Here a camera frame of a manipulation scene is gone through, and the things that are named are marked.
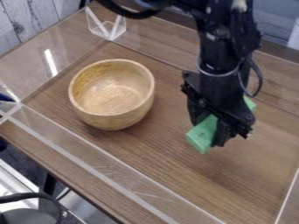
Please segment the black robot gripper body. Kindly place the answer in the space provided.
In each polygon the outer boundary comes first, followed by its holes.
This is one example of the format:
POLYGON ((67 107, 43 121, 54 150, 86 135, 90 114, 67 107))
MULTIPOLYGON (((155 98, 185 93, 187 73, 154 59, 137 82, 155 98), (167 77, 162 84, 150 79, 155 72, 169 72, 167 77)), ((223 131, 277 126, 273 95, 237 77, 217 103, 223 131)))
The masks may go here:
POLYGON ((229 70, 217 69, 203 61, 198 65, 198 73, 182 73, 182 91, 189 97, 202 96, 210 103, 211 112, 219 111, 234 115, 242 122, 255 124, 257 118, 246 102, 258 93, 249 91, 249 76, 257 69, 251 58, 245 58, 229 70))

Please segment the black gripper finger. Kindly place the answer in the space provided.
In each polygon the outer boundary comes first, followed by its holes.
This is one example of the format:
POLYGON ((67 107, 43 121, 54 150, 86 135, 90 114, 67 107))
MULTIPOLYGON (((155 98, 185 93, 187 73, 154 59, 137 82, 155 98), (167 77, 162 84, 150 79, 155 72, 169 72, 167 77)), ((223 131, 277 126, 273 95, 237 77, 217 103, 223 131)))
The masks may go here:
POLYGON ((187 109, 191 118, 191 124, 197 126, 211 114, 211 104, 199 95, 187 98, 187 109))
POLYGON ((223 147, 226 142, 234 138, 239 133, 241 122, 230 121, 225 118, 219 118, 217 121, 217 130, 213 137, 213 146, 223 147))

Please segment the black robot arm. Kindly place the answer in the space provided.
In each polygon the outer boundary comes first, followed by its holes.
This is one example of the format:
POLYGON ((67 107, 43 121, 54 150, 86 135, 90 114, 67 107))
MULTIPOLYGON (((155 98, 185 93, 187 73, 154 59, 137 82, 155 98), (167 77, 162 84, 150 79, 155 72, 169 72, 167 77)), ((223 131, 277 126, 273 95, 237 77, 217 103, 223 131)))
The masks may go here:
POLYGON ((169 7, 189 13, 201 39, 198 70, 183 71, 182 92, 194 125, 189 138, 205 151, 222 147, 235 137, 249 137, 257 118, 246 99, 250 74, 263 74, 254 61, 262 33, 254 19, 254 0, 135 0, 142 11, 126 9, 115 0, 96 0, 109 10, 131 19, 147 19, 169 7))

